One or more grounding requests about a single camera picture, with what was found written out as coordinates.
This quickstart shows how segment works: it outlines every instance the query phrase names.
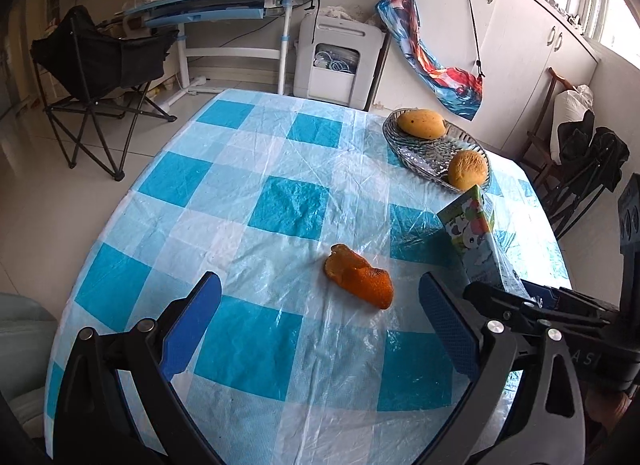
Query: oval glass dish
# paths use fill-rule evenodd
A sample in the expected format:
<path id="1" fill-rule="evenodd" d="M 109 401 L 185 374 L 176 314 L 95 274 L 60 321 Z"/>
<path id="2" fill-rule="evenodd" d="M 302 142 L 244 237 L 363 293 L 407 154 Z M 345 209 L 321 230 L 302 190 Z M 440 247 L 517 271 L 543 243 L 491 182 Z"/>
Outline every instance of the oval glass dish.
<path id="1" fill-rule="evenodd" d="M 489 175 L 480 187 L 488 191 L 491 187 L 491 162 L 484 149 L 476 140 L 451 122 L 444 121 L 447 132 L 436 140 L 426 140 L 409 135 L 398 126 L 398 117 L 409 108 L 394 111 L 382 124 L 382 133 L 391 150 L 398 155 L 400 161 L 418 175 L 438 182 L 444 187 L 461 194 L 462 191 L 449 184 L 447 171 L 453 156 L 462 150 L 473 150 L 482 155 L 489 168 Z"/>

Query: cabinet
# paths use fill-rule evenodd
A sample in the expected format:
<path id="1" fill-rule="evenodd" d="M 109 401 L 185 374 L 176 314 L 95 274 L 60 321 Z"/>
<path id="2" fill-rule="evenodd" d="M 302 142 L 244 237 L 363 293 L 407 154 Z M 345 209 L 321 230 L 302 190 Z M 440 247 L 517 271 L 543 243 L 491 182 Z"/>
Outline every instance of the cabinet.
<path id="1" fill-rule="evenodd" d="M 424 44 L 445 66 L 472 73 L 476 60 L 468 0 L 416 0 Z M 587 84 L 596 60 L 584 41 L 542 0 L 472 0 L 482 60 L 482 104 L 473 121 L 436 99 L 395 42 L 380 72 L 371 111 L 430 108 L 497 151 L 515 154 L 539 113 L 553 66 L 574 84 Z"/>

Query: colorful bag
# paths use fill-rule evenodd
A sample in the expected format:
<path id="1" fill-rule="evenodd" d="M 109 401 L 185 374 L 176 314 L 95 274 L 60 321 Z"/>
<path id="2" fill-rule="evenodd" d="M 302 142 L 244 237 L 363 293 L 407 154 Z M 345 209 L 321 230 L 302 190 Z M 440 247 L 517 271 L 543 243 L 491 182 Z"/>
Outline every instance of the colorful bag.
<path id="1" fill-rule="evenodd" d="M 420 39 L 420 15 L 415 0 L 382 0 L 376 5 L 386 28 L 418 75 L 436 93 L 438 100 L 452 113 L 472 120 L 482 102 L 482 66 L 471 0 L 471 22 L 478 52 L 478 76 L 460 68 L 445 68 L 427 50 Z"/>

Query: plastic tablecloth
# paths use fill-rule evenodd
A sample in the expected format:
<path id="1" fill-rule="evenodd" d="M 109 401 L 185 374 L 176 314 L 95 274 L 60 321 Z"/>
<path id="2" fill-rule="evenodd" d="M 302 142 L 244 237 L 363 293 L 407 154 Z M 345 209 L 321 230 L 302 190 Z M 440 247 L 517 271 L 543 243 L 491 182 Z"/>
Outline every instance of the plastic tablecloth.
<path id="1" fill-rule="evenodd" d="M 172 384 L 228 465 L 411 463 L 468 386 L 418 303 L 418 281 L 433 270 L 461 293 L 467 280 L 435 215 L 456 196 L 404 168 L 382 122 L 242 90 L 200 109 L 123 198 L 78 276 L 47 374 L 49 453 L 78 331 L 157 318 L 212 270 L 222 304 Z M 489 157 L 495 236 L 514 268 L 570 286 L 525 174 Z M 335 243 L 389 271 L 388 310 L 324 276 Z M 128 372 L 121 379 L 143 440 L 161 450 Z"/>

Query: gray seat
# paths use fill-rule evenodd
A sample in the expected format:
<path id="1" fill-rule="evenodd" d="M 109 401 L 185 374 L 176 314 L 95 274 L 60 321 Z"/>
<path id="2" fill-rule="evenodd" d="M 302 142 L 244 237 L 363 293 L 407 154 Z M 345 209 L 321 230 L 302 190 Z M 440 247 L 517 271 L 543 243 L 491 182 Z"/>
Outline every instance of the gray seat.
<path id="1" fill-rule="evenodd" d="M 0 392 L 31 437 L 43 432 L 44 383 L 57 328 L 33 299 L 0 293 Z"/>

